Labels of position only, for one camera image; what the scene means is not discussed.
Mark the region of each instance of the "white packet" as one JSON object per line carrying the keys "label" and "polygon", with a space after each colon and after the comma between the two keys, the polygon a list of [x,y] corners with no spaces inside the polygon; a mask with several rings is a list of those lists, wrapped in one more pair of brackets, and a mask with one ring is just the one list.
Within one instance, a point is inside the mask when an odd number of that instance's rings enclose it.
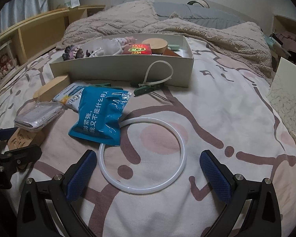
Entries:
{"label": "white packet", "polygon": [[71,85],[67,86],[59,94],[57,94],[53,98],[53,101],[61,102],[67,107],[78,112],[82,91],[86,86],[89,86],[89,85],[90,84],[87,84],[81,81],[74,82]]}

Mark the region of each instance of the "gray pillow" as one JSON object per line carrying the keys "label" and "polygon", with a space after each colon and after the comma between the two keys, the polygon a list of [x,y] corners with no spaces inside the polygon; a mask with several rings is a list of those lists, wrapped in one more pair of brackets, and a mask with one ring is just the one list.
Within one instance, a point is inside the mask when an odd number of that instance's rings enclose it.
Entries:
{"label": "gray pillow", "polygon": [[245,22],[227,12],[212,8],[208,9],[198,5],[169,2],[155,2],[153,5],[160,20],[166,20],[173,12],[176,12],[186,21],[216,29],[225,29]]}

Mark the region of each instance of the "curtain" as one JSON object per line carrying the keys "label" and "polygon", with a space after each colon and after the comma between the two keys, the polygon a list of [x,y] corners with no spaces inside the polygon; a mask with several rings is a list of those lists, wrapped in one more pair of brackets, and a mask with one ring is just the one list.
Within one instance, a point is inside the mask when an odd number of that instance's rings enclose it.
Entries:
{"label": "curtain", "polygon": [[0,33],[22,20],[48,10],[48,0],[10,0],[0,11]]}

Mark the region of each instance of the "metal screw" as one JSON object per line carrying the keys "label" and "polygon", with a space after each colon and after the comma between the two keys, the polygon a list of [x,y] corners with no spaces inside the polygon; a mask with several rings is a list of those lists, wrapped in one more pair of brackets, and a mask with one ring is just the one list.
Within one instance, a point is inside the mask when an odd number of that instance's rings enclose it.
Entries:
{"label": "metal screw", "polygon": [[25,182],[26,184],[31,184],[33,182],[33,178],[27,178]]}
{"label": "metal screw", "polygon": [[55,179],[56,181],[61,180],[61,179],[62,179],[62,174],[57,174],[57,175],[55,175],[55,176],[54,176],[54,179]]}
{"label": "metal screw", "polygon": [[236,179],[239,180],[239,181],[242,181],[243,180],[243,175],[236,174]]}
{"label": "metal screw", "polygon": [[272,183],[271,179],[269,179],[269,178],[265,178],[264,181],[265,181],[267,184],[271,184],[271,183]]}

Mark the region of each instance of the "red box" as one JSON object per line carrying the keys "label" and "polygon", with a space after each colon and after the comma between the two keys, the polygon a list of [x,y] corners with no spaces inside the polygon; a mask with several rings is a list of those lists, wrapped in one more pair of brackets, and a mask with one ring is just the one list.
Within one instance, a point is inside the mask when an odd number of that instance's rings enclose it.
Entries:
{"label": "red box", "polygon": [[130,44],[124,48],[123,54],[145,54],[151,55],[150,44]]}

